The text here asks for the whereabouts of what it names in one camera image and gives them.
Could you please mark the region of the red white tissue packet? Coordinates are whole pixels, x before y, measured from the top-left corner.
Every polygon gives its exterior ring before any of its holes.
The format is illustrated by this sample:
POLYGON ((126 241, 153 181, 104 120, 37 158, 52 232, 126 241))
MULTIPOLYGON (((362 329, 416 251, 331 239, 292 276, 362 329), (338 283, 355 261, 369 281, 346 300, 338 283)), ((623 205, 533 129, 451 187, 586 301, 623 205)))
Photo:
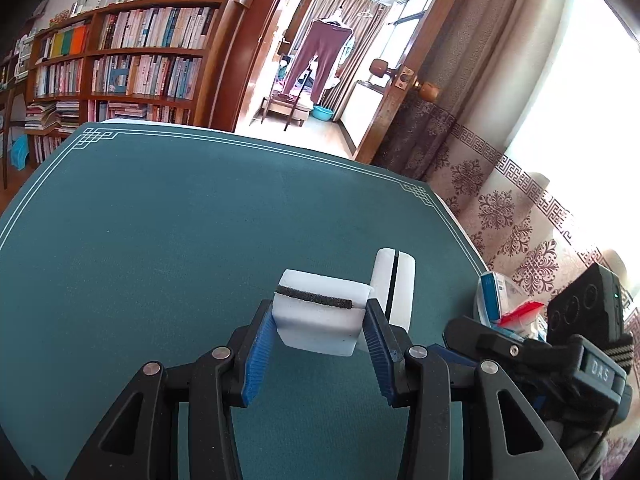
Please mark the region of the red white tissue packet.
POLYGON ((513 311, 499 318, 498 325, 508 330, 525 330, 536 321, 538 314, 546 305, 536 300, 522 302, 513 311))

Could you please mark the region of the white sponge block black stripe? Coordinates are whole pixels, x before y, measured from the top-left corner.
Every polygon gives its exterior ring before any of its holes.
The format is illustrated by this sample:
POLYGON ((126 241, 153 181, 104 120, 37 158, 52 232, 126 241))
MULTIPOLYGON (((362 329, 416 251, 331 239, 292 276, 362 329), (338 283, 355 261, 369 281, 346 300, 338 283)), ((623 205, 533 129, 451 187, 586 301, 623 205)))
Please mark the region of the white sponge block black stripe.
POLYGON ((381 248, 375 256, 370 279, 372 295, 390 324, 408 332, 411 323, 416 260, 392 248, 381 248))

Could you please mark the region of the blue white medicine box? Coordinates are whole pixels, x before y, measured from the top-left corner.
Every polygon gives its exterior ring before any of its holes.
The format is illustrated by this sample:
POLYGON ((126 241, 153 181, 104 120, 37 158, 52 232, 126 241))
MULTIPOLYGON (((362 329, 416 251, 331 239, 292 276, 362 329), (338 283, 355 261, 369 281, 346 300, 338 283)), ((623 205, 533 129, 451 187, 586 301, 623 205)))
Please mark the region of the blue white medicine box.
POLYGON ((510 278, 497 272, 480 276, 474 297, 474 318, 482 324, 497 324, 503 315, 527 300, 526 293, 510 278))

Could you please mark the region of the teal table mat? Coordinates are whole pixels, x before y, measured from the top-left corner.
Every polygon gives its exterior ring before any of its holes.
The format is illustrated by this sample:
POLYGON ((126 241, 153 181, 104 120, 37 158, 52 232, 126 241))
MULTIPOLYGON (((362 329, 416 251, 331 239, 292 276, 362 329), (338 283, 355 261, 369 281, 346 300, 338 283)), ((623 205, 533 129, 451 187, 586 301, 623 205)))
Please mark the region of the teal table mat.
POLYGON ((416 260, 410 336, 436 344, 486 266, 426 184, 204 129, 82 127, 2 214, 2 428, 62 479, 143 364, 224 344, 285 270, 365 283, 383 247, 416 260))

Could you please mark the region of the patterned white maroon curtain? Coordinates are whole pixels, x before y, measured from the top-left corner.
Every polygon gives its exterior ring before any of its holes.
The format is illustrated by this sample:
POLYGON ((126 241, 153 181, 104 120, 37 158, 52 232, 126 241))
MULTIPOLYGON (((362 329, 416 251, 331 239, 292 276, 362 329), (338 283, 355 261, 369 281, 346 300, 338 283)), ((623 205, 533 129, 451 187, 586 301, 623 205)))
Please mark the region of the patterned white maroon curtain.
POLYGON ((590 264, 639 328, 639 43, 604 0, 458 0, 373 157, 548 301, 590 264))

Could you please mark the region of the brass wooden door knob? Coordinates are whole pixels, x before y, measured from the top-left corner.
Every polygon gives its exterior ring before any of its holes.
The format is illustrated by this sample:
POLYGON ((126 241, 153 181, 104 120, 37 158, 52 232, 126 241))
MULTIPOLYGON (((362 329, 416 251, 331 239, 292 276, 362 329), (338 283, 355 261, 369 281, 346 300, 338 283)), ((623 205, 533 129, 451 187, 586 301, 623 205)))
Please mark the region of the brass wooden door knob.
POLYGON ((400 90, 416 90, 422 101, 433 103, 439 95, 439 88, 428 81, 420 82, 416 73, 409 67, 399 67, 394 86, 400 90))

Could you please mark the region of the wooden stool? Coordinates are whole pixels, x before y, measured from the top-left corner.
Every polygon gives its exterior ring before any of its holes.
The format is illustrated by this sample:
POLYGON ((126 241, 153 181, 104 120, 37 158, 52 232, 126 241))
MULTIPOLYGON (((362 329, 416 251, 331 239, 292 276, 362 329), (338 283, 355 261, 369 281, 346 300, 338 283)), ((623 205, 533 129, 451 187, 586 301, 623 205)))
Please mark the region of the wooden stool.
POLYGON ((264 120, 269 113, 274 113, 288 117, 290 122, 301 127, 309 118, 313 108, 314 103, 308 99, 307 92, 304 92, 298 100, 292 96, 282 96, 282 94, 276 93, 262 100, 260 120, 264 120))

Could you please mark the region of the blue plastic basin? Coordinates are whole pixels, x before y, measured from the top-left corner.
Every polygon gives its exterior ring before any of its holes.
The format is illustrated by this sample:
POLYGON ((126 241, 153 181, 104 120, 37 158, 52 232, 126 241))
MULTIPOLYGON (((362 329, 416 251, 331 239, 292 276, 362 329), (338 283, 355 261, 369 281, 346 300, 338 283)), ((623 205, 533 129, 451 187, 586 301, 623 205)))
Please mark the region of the blue plastic basin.
POLYGON ((311 110, 311 116, 322 122, 330 122, 334 116, 334 111, 320 105, 315 105, 311 110))

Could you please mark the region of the wooden bookshelf with books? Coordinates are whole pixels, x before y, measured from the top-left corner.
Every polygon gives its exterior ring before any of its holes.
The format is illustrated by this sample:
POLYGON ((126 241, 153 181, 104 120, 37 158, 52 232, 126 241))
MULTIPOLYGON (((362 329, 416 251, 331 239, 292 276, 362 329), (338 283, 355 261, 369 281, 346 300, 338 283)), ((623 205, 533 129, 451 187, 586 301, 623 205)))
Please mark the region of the wooden bookshelf with books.
POLYGON ((37 167, 80 125, 209 127, 244 14, 233 0, 134 0, 23 37, 1 62, 1 161, 37 167))

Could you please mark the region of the purple trousers on hanger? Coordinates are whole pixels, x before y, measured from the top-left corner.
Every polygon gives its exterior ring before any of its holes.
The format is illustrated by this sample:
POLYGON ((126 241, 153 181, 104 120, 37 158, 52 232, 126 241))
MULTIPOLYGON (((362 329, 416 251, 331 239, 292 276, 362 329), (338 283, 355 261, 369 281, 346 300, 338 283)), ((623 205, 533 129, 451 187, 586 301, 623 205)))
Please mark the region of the purple trousers on hanger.
POLYGON ((337 22, 313 21, 288 71, 282 92, 289 94, 297 78, 308 68, 311 61, 316 60, 316 76, 314 76, 310 98, 311 102, 317 104, 322 97, 326 82, 334 72, 337 57, 350 36, 352 36, 352 30, 337 22))

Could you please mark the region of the brown wooden door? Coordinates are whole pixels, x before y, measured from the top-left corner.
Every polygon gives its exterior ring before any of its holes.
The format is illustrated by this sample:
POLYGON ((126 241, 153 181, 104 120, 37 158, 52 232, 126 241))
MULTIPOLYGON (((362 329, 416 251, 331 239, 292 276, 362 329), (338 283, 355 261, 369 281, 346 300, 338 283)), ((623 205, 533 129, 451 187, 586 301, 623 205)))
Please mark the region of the brown wooden door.
POLYGON ((449 18, 452 10, 454 10, 454 6, 461 1, 433 0, 430 3, 425 14, 420 19, 416 31, 411 36, 408 53, 401 58, 397 67, 390 67, 386 61, 379 58, 376 58, 371 63, 371 74, 376 76, 388 75, 390 76, 390 82, 386 86, 383 99, 356 149, 354 159, 357 162, 363 162, 364 164, 372 162, 402 102, 412 91, 400 90, 394 86, 399 67, 405 65, 411 68, 420 82, 425 81, 420 80, 419 70, 432 47, 434 47, 442 26, 446 23, 446 19, 449 18))

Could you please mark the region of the wooden door frame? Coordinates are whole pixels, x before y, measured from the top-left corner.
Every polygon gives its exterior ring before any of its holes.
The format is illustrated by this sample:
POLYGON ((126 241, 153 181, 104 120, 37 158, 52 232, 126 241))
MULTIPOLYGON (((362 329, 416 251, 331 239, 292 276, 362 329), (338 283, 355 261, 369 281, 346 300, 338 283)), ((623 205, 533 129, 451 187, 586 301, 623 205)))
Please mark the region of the wooden door frame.
POLYGON ((247 114, 259 75, 278 43, 280 20, 290 20, 302 0, 253 0, 244 11, 222 72, 209 128, 233 132, 247 114))

